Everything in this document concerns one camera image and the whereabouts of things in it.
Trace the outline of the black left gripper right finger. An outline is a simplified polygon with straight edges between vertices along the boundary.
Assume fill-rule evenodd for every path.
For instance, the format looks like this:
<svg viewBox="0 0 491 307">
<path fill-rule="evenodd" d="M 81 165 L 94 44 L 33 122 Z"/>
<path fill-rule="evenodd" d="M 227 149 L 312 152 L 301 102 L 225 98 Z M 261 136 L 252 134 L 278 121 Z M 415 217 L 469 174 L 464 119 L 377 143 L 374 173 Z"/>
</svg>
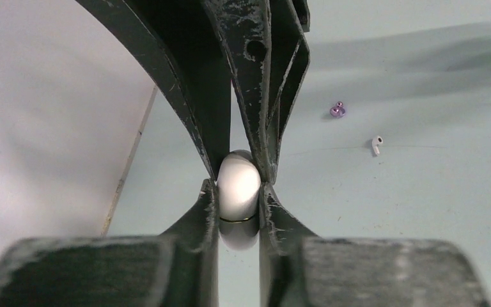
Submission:
<svg viewBox="0 0 491 307">
<path fill-rule="evenodd" d="M 472 265 L 443 240 L 319 237 L 263 184 L 262 306 L 489 306 Z"/>
</svg>

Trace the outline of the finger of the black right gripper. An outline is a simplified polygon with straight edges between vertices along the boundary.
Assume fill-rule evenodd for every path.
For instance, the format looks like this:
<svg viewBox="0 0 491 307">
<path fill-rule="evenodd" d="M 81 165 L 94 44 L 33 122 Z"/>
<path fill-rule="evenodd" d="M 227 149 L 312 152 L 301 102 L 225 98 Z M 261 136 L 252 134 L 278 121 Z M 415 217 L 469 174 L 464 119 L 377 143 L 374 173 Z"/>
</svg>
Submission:
<svg viewBox="0 0 491 307">
<path fill-rule="evenodd" d="M 78 0 L 152 78 L 211 178 L 230 149 L 231 78 L 201 1 Z"/>
<path fill-rule="evenodd" d="M 281 140 L 310 63 L 307 1 L 204 1 L 227 57 L 263 182 L 274 184 Z"/>
</svg>

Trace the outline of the white earbud charging case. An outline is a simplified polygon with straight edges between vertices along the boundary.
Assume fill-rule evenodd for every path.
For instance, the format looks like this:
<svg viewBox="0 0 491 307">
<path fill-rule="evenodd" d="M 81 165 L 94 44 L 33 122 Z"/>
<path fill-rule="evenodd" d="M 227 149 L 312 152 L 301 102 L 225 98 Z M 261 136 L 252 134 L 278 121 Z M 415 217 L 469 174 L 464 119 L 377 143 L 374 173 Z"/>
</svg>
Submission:
<svg viewBox="0 0 491 307">
<path fill-rule="evenodd" d="M 230 249 L 249 249 L 257 241 L 260 186 L 249 151 L 235 150 L 224 158 L 217 178 L 219 232 Z"/>
</svg>

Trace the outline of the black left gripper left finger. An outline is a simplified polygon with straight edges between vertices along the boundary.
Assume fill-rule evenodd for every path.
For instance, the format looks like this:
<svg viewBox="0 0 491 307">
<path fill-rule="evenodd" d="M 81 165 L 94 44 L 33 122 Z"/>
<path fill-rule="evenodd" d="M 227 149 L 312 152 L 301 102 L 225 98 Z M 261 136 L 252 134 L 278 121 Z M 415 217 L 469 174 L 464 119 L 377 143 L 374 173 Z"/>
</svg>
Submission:
<svg viewBox="0 0 491 307">
<path fill-rule="evenodd" d="M 0 306 L 217 306 L 213 180 L 160 235 L 44 237 L 0 259 Z"/>
</svg>

